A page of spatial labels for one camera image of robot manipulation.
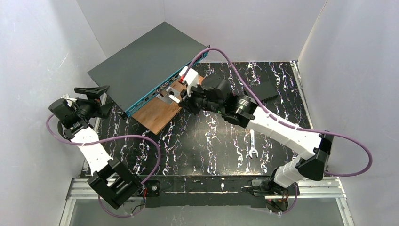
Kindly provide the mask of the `dark teal network switch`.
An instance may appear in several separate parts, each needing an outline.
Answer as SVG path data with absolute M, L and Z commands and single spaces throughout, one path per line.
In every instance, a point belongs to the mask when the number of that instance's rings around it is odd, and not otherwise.
M 207 47 L 163 22 L 88 71 L 126 119 L 168 88 Z

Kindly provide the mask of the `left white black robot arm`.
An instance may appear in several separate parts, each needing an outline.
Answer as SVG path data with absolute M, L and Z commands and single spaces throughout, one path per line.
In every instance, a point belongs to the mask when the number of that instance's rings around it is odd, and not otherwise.
M 92 118 L 107 118 L 112 106 L 103 105 L 100 97 L 109 86 L 95 88 L 74 88 L 82 98 L 62 97 L 53 102 L 48 109 L 58 119 L 58 135 L 61 141 L 78 144 L 79 150 L 88 162 L 91 177 L 89 186 L 114 209 L 135 194 L 144 190 L 142 180 L 132 174 L 118 159 L 112 158 L 98 143 L 99 136 L 90 124 Z

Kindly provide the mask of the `silver SFP plug module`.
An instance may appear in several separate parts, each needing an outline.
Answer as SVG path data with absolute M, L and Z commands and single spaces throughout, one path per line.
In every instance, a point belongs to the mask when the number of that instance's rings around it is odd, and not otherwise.
M 176 102 L 177 104 L 181 102 L 181 100 L 180 100 L 179 98 L 175 97 L 175 96 L 170 96 L 170 98 L 171 98 L 174 102 Z

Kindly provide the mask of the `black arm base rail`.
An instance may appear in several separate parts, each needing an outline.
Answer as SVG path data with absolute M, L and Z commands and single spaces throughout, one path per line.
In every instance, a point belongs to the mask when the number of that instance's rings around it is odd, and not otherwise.
M 149 192 L 147 208 L 169 206 L 250 206 L 265 207 L 265 198 L 243 189 L 255 179 L 267 176 L 155 176 L 150 179 L 158 188 Z

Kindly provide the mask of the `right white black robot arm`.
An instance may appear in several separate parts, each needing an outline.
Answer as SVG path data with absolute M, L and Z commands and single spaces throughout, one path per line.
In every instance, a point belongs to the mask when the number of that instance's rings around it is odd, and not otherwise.
M 260 132 L 297 153 L 291 162 L 275 169 L 271 177 L 258 185 L 262 191 L 283 189 L 302 179 L 321 181 L 329 159 L 332 138 L 303 131 L 298 125 L 265 112 L 247 95 L 235 95 L 226 80 L 207 77 L 202 81 L 196 71 L 180 73 L 185 86 L 178 105 L 192 114 L 200 111 L 218 113 L 233 125 Z

